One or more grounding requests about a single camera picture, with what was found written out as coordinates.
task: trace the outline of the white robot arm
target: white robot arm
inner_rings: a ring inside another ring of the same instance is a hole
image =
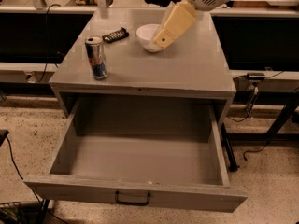
[[[165,49],[196,21],[196,10],[209,11],[230,0],[182,0],[167,8],[160,28],[151,39],[153,46]]]

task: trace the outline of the soda can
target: soda can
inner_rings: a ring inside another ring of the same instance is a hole
[[[93,71],[93,78],[102,80],[107,77],[104,43],[101,36],[93,35],[85,39],[88,60]]]

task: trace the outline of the bowl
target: bowl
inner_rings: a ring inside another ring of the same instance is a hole
[[[153,44],[151,41],[154,33],[158,30],[160,24],[147,24],[140,26],[137,31],[137,37],[140,45],[149,52],[157,52],[163,48]]]

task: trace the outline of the drawer handle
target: drawer handle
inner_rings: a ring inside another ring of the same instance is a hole
[[[115,202],[120,205],[136,205],[136,206],[146,206],[150,203],[150,193],[148,193],[147,200],[143,203],[135,203],[135,202],[126,202],[121,201],[119,198],[120,193],[117,191],[115,192]]]

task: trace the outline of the speckled floor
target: speckled floor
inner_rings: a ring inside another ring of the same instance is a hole
[[[241,123],[227,119],[227,131],[263,133],[277,113],[276,109],[257,107],[253,110],[255,118]],[[8,97],[0,105],[0,129],[9,130],[15,162],[23,176],[47,172],[64,123],[63,111],[52,98]],[[284,133],[298,131],[299,125],[290,121],[282,129]],[[273,143],[263,152],[248,154],[248,161],[244,161],[245,150],[258,149],[263,145],[261,142],[234,146],[240,168],[235,173],[229,172],[231,186],[246,191],[249,197],[232,214],[74,202],[56,202],[51,211],[71,224],[295,224],[299,221],[299,141]],[[0,176],[0,203],[36,200],[16,173],[7,141],[0,147]],[[45,223],[62,222],[47,214]]]

